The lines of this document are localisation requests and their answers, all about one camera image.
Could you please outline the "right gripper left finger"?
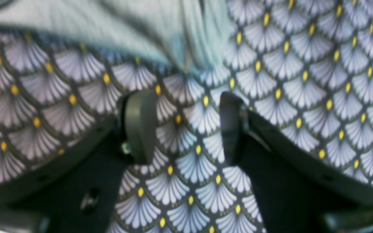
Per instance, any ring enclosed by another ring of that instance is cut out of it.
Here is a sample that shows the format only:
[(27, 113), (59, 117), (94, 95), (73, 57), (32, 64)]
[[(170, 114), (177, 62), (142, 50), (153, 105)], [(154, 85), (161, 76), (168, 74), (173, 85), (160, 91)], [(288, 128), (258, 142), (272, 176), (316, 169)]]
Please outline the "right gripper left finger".
[(157, 94), (133, 91), (119, 113), (99, 123), (64, 155), (0, 186), (0, 231), (105, 232), (129, 166), (154, 156)]

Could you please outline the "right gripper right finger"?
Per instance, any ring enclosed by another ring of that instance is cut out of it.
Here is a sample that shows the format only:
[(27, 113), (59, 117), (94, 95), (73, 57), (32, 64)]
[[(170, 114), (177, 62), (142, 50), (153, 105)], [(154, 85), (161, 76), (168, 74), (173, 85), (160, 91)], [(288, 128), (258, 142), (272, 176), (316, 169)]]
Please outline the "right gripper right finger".
[(220, 97), (225, 162), (250, 178), (268, 233), (373, 233), (373, 187), (316, 160), (235, 94)]

